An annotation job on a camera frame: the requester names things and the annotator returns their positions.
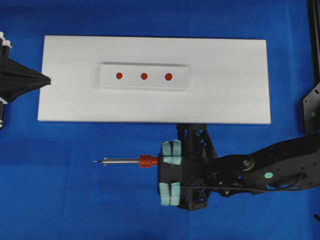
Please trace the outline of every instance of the green dot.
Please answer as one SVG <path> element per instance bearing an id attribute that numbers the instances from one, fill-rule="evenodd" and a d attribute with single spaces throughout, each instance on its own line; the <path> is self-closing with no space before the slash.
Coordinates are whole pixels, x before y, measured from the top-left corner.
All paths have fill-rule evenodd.
<path id="1" fill-rule="evenodd" d="M 273 176 L 274 176 L 274 174 L 273 174 L 272 172 L 267 172 L 267 173 L 264 175 L 264 178 L 265 178 L 265 179 L 271 179 Z"/>

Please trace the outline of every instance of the white board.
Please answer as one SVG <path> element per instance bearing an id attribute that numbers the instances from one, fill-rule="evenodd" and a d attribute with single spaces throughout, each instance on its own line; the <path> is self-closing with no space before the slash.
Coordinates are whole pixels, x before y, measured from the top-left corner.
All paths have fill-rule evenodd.
<path id="1" fill-rule="evenodd" d="M 100 86 L 101 65 L 184 66 L 187 90 Z M 38 120 L 269 124 L 265 40 L 45 36 Z"/>

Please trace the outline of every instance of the screw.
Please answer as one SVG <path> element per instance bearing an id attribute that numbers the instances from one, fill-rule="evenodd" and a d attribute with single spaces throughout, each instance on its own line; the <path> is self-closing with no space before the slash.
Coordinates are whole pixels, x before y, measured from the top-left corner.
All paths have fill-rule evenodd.
<path id="1" fill-rule="evenodd" d="M 250 166 L 250 162 L 248 160 L 243 160 L 243 165 L 245 165 L 246 167 Z"/>
<path id="2" fill-rule="evenodd" d="M 264 175 L 265 179 L 271 179 L 274 176 L 274 174 L 272 172 L 266 172 Z"/>

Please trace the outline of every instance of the metal pin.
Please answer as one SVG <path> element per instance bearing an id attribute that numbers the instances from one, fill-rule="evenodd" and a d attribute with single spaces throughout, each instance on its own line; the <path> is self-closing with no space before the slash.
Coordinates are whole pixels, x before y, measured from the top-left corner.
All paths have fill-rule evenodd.
<path id="1" fill-rule="evenodd" d="M 95 160 L 93 162 L 107 165 L 107 164 L 138 164 L 140 161 L 139 159 L 135 159 L 135 158 L 115 158 L 115 159 L 104 158 L 103 160 Z"/>

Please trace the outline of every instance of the blue background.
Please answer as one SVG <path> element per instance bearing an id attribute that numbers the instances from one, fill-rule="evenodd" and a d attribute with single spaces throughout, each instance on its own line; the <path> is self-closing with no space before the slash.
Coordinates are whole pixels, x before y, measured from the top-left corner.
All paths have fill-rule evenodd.
<path id="1" fill-rule="evenodd" d="M 1 3 L 0 30 L 13 43 L 10 57 L 37 71 L 45 35 L 266 39 L 272 124 L 210 124 L 217 153 L 247 154 L 303 135 L 301 99 L 314 84 L 304 0 L 10 0 Z M 6 108 L 0 239 L 320 238 L 318 189 L 212 194 L 195 212 L 161 207 L 155 167 L 92 160 L 156 155 L 176 138 L 174 124 L 38 122 L 38 103 L 34 91 Z"/>

